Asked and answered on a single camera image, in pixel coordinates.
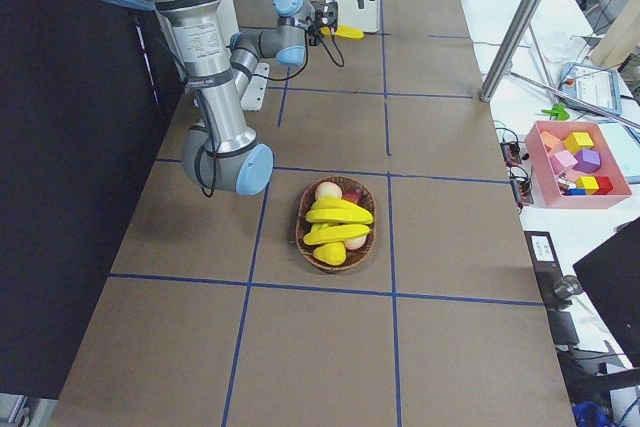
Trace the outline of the yellow banana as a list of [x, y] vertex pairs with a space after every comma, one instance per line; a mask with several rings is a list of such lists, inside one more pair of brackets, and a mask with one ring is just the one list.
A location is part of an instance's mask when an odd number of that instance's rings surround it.
[[310, 223], [343, 223], [370, 225], [374, 222], [371, 212], [347, 200], [324, 198], [315, 201], [305, 214]]
[[330, 242], [345, 241], [348, 239], [367, 236], [370, 228], [362, 224], [346, 224], [326, 227], [309, 232], [303, 236], [306, 245], [314, 246]]
[[340, 25], [336, 28], [322, 27], [320, 32], [323, 36], [337, 37], [340, 39], [360, 41], [365, 37], [365, 33], [355, 27]]

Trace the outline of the white rectangular plate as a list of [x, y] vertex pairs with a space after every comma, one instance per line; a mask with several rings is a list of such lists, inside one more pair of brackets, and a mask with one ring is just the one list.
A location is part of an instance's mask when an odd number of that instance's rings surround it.
[[338, 26], [359, 29], [366, 34], [380, 31], [380, 0], [364, 0], [360, 8], [357, 0], [325, 0], [335, 1], [338, 5]]

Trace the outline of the brown wicker basket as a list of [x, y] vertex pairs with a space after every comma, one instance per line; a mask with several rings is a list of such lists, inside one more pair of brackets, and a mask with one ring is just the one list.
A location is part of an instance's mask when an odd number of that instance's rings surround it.
[[315, 269], [343, 273], [372, 255], [376, 222], [371, 190], [354, 178], [333, 175], [312, 182], [298, 196], [293, 241]]

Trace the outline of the pale peach fruit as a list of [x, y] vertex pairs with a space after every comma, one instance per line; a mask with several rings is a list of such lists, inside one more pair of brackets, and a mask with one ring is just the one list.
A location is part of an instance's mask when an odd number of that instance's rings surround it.
[[321, 182], [314, 191], [315, 200], [322, 199], [341, 199], [343, 196], [343, 192], [341, 187], [330, 181]]

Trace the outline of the circuit board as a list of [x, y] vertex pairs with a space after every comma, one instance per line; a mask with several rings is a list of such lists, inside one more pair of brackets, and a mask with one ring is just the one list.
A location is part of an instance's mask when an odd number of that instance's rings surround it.
[[522, 165], [521, 149], [518, 141], [501, 142], [500, 147], [507, 167]]

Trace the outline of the green plastic clip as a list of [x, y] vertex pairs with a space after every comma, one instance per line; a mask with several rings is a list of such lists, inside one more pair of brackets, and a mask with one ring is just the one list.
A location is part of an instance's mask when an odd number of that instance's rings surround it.
[[563, 102], [557, 102], [551, 108], [542, 109], [541, 113], [548, 116], [550, 120], [555, 121], [567, 121], [570, 118], [570, 114]]

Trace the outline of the orange cube block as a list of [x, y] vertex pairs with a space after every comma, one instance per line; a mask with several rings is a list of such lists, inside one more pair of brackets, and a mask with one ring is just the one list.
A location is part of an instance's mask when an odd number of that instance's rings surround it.
[[540, 133], [540, 140], [547, 154], [562, 149], [562, 140], [548, 131], [542, 131]]

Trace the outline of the blue teach pendant tablet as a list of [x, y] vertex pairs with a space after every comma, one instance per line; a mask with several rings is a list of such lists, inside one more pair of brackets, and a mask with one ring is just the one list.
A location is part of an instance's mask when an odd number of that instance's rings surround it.
[[618, 74], [614, 69], [566, 62], [561, 69], [559, 90], [571, 97], [563, 100], [568, 107], [581, 109], [576, 102], [581, 100], [609, 114], [622, 114]]

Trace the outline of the yellow cube block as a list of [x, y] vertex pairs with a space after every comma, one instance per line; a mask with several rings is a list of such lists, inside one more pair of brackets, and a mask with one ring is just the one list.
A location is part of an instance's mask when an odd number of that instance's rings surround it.
[[564, 139], [563, 144], [571, 154], [577, 154], [581, 150], [594, 147], [594, 141], [586, 131], [572, 132]]

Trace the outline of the pink cube block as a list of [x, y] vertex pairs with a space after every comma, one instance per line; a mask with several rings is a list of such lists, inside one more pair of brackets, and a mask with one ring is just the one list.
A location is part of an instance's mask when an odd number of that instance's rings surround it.
[[557, 176], [568, 172], [577, 164], [576, 157], [568, 150], [551, 153], [549, 155], [549, 161], [553, 173]]

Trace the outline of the purple cube block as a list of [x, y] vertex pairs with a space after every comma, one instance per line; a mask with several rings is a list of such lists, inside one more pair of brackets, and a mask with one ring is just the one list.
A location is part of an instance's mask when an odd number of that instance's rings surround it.
[[577, 159], [577, 164], [573, 169], [578, 172], [592, 174], [598, 171], [601, 167], [601, 157], [599, 152], [596, 150], [584, 149], [574, 156]]

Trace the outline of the pink plastic box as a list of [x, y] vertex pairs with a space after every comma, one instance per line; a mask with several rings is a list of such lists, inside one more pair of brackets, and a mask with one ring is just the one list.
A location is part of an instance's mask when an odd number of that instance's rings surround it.
[[594, 122], [537, 121], [525, 145], [548, 208], [606, 209], [632, 196]]

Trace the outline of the red cube block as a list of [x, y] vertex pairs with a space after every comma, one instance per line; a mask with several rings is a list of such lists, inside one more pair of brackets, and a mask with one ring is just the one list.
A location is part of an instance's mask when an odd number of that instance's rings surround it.
[[614, 188], [611, 179], [608, 176], [595, 176], [595, 183], [597, 188], [594, 192], [595, 195], [608, 195]]

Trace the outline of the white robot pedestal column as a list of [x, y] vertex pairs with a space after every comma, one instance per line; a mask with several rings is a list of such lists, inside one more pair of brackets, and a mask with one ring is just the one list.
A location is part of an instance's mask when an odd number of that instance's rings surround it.
[[234, 0], [221, 0], [217, 15], [241, 108], [259, 111], [264, 102], [270, 66], [261, 61], [257, 40], [249, 32], [240, 31]]

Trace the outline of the silver aluminium frame post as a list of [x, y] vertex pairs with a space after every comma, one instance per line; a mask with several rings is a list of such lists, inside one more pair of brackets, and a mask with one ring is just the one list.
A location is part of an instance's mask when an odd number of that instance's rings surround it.
[[519, 42], [540, 4], [541, 0], [521, 0], [505, 33], [504, 39], [479, 90], [479, 99], [489, 103], [502, 78], [510, 70], [512, 58]]

